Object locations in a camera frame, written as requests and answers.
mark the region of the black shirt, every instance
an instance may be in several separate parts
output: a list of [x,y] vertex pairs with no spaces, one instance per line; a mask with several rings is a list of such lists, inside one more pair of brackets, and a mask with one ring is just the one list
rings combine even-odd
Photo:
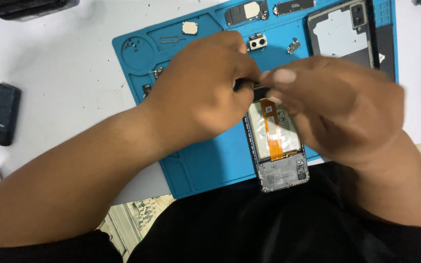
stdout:
[[[421,262],[421,227],[351,214],[333,166],[310,167],[308,183],[273,193],[262,193],[257,180],[248,180],[177,200],[128,262]],[[0,263],[122,261],[99,230],[61,242],[0,248]]]

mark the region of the phone battery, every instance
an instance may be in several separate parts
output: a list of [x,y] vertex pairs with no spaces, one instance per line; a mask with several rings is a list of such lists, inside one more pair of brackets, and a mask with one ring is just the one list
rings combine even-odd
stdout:
[[[276,111],[283,152],[300,151],[301,143],[295,130],[295,126],[290,120],[289,114],[282,108],[282,105],[276,104]],[[248,117],[253,133],[254,144],[256,146],[258,161],[270,158],[266,125],[264,123],[264,117],[262,115],[261,104],[259,101],[251,104],[248,110]]]
[[286,15],[296,11],[313,8],[316,0],[294,0],[285,3],[278,3],[274,8],[274,15]]

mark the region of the sim ejector tool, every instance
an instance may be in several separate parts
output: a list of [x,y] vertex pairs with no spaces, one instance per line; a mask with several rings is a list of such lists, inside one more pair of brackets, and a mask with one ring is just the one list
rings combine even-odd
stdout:
[[166,36],[166,37],[160,37],[159,42],[162,44],[166,43],[178,43],[180,40],[185,40],[185,38],[180,38],[179,36]]

